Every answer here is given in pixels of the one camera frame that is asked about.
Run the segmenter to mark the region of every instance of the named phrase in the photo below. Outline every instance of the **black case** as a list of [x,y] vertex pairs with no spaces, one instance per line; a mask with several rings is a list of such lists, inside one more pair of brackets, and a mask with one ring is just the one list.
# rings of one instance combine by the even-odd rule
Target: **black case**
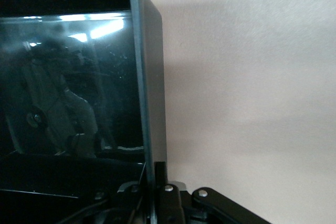
[[58,222],[97,194],[127,209],[119,194],[140,183],[156,222],[166,136],[150,0],[0,0],[0,71],[1,223]]

